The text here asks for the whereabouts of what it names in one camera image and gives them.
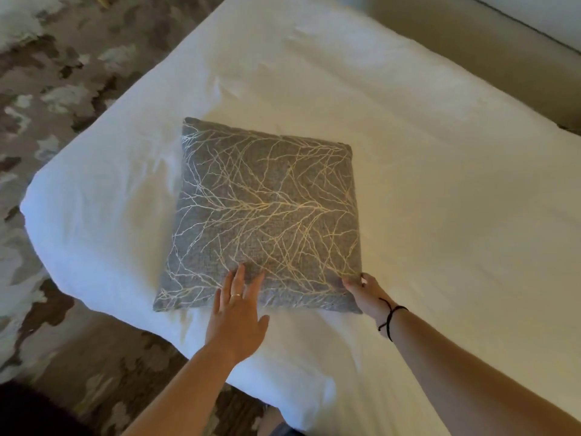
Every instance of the right hand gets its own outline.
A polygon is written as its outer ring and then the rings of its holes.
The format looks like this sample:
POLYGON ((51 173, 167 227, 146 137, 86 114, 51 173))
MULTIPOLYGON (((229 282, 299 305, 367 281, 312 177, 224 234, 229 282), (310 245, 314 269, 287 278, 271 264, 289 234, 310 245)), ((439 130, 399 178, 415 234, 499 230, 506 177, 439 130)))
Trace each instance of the right hand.
POLYGON ((387 300, 392 309, 397 306, 397 303, 381 288, 374 276, 363 272, 361 279, 359 281, 352 281, 343 278, 343 285, 345 289, 353 294, 357 306, 359 306, 363 313, 373 318, 379 327, 389 315, 389 306, 383 300, 387 300))

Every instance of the cushion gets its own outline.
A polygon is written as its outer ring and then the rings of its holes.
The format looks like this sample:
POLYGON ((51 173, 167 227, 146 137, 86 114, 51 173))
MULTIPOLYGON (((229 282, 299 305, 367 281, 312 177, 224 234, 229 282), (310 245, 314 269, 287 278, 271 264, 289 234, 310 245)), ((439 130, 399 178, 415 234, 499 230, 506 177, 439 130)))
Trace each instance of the cushion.
POLYGON ((361 272, 348 145, 186 118, 183 183, 155 310, 212 302, 237 263, 267 275, 259 303, 359 312, 361 272))

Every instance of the white bedding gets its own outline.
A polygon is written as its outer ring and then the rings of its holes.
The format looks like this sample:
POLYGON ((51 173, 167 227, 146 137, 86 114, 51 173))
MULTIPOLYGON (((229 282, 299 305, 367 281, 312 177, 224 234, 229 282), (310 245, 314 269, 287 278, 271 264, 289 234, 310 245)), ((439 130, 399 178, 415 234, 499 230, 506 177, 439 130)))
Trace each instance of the white bedding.
MULTIPOLYGON (((349 144, 363 264, 455 342, 581 418, 581 140, 330 0, 226 0, 35 176, 21 210, 60 289, 190 357, 155 313, 181 120, 349 144)), ((270 309, 228 381, 327 435, 446 429, 362 315, 270 309)))

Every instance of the carpet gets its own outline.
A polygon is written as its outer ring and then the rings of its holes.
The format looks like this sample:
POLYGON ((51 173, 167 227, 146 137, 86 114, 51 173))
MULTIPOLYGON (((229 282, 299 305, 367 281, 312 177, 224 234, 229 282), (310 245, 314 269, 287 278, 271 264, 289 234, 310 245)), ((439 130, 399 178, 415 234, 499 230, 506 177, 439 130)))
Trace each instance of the carpet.
MULTIPOLYGON (((59 291, 18 210, 36 171, 223 0, 0 0, 0 382, 25 382, 120 434, 184 365, 168 342, 59 291)), ((255 434, 263 404, 225 385, 206 434, 255 434)))

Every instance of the white sheet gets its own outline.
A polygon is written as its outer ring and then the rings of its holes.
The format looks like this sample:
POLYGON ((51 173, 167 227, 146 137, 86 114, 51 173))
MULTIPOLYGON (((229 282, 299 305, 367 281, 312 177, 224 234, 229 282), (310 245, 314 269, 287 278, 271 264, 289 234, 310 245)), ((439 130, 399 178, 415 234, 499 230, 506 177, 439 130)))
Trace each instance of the white sheet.
MULTIPOLYGON (((227 0, 35 176, 21 210, 60 289, 187 357, 154 313, 185 116, 354 152, 363 264, 400 303, 581 418, 581 140, 330 0, 227 0)), ((270 310, 228 381, 312 434, 445 434, 370 320, 270 310)))

